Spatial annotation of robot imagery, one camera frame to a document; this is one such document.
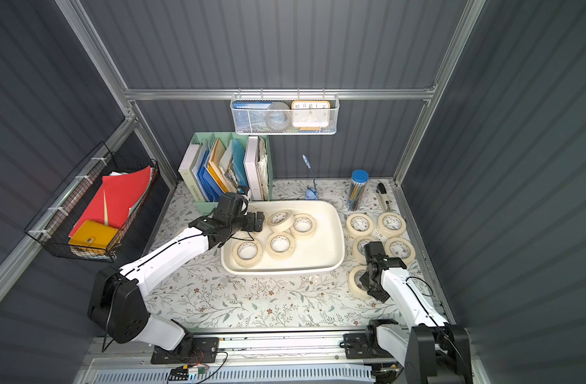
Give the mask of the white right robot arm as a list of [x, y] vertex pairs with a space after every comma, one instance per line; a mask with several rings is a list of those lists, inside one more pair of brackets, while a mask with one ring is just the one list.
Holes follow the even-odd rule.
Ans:
[[382, 243], [364, 246], [366, 272], [360, 283], [380, 302], [392, 300], [404, 323], [373, 321], [368, 347], [389, 353], [403, 367], [408, 383], [472, 383], [470, 340], [461, 327], [448, 322], [423, 295], [400, 258], [387, 255]]

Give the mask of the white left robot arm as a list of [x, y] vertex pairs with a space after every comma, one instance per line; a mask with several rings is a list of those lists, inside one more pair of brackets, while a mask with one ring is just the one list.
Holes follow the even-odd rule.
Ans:
[[251, 240], [250, 234], [259, 233], [264, 222], [264, 213], [249, 211], [246, 195], [225, 193], [211, 213], [190, 222], [155, 251], [122, 267], [100, 270], [95, 276], [88, 318], [118, 344], [145, 342], [189, 359], [192, 333], [173, 320], [149, 312], [145, 297], [179, 267], [224, 246], [238, 232]]

